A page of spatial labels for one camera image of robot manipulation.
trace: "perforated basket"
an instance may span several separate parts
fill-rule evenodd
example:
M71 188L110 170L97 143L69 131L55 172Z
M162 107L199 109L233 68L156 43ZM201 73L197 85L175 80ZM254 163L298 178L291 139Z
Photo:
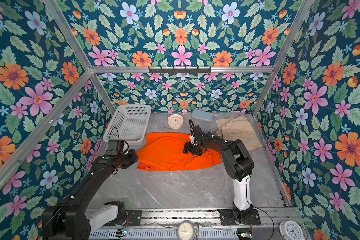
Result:
M130 145L141 145L143 143L145 131L147 130L149 116L152 107L141 104L124 104L118 106L112 116L103 140L108 142L110 139L126 140Z

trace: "folded beige garment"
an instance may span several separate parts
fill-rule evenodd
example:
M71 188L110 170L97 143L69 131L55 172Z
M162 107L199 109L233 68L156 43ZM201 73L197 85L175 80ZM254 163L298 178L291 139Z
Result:
M240 139L248 151L261 147L251 123L245 116L217 119L216 124L216 134L222 136L225 140L235 141Z

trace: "clock face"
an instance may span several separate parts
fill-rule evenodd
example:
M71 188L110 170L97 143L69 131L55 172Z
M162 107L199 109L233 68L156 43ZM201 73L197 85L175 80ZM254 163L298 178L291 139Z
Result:
M181 223L177 230L180 240L191 240L193 238L194 229L194 226L190 223Z
M173 114L168 118L168 123L174 126L181 125L183 122L184 118L179 114Z
M300 239L301 238L301 230L300 228L293 222L288 222L285 226L285 230L287 234L293 239Z

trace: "orange cloth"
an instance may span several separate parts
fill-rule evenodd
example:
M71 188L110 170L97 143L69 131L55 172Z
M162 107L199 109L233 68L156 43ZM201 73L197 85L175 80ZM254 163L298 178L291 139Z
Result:
M212 167L221 163L218 152L208 149L202 156L184 154L189 134L158 132L148 133L147 143L137 153L139 166L144 171L182 171Z

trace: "alarm clock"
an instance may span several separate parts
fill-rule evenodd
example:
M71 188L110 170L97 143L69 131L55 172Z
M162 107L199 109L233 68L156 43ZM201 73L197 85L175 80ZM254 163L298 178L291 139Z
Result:
M195 226L188 220L181 222L177 227L177 238L179 240L191 240L195 237L195 235Z
M279 229L285 240L306 240L301 226L295 221L282 221Z
M179 114L173 114L168 117L168 126L172 129L179 129L184 124L183 116Z

